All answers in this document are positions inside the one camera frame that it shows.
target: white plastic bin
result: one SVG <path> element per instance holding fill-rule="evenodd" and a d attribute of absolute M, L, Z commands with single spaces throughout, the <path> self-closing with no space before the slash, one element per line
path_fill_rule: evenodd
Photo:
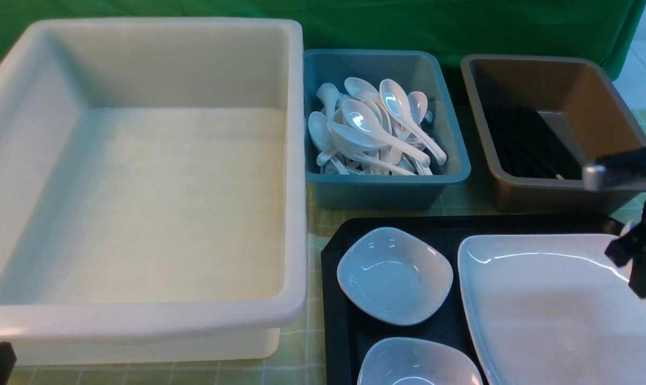
<path fill-rule="evenodd" d="M 269 356 L 306 291 L 303 41 L 48 20 L 0 66 L 0 340 L 18 365 Z"/>

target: brown plastic bin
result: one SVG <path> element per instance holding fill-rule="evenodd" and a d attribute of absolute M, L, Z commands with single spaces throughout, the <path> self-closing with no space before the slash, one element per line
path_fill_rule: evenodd
<path fill-rule="evenodd" d="M 580 180 L 519 178 L 499 163 L 484 106 L 536 109 L 580 164 L 646 146 L 641 127 L 596 64 L 575 58 L 472 55 L 463 59 L 462 71 L 484 155 L 496 179 L 499 210 L 611 214 L 646 192 L 646 182 L 589 192 Z"/>

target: green checkered tablecloth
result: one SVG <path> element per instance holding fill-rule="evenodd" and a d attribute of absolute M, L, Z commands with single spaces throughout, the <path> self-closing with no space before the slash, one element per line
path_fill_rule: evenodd
<path fill-rule="evenodd" d="M 634 111 L 646 133 L 646 110 Z M 309 196 L 309 292 L 299 322 L 282 330 L 278 351 L 265 360 L 199 361 L 199 363 L 45 366 L 16 368 L 10 385 L 323 385 L 325 344 L 320 251 L 338 226 L 357 217 L 397 215 L 496 214 L 487 165 L 474 127 L 462 125 L 473 172 L 469 180 L 448 188 L 427 212 L 352 212 L 323 210 Z M 638 219 L 641 196 L 614 214 L 619 221 Z"/>

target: white plate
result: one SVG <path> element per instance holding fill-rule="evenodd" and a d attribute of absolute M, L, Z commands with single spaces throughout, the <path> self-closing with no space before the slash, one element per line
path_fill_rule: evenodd
<path fill-rule="evenodd" d="M 646 300 L 605 234 L 472 236 L 463 307 L 491 385 L 646 385 Z"/>

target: green backdrop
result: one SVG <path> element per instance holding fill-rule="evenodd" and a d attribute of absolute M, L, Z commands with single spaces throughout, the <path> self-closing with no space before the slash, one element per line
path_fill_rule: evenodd
<path fill-rule="evenodd" d="M 419 49 L 448 73 L 469 53 L 578 56 L 616 78 L 646 0 L 0 0 L 0 57 L 37 20 L 224 16 L 298 20 L 306 48 Z"/>

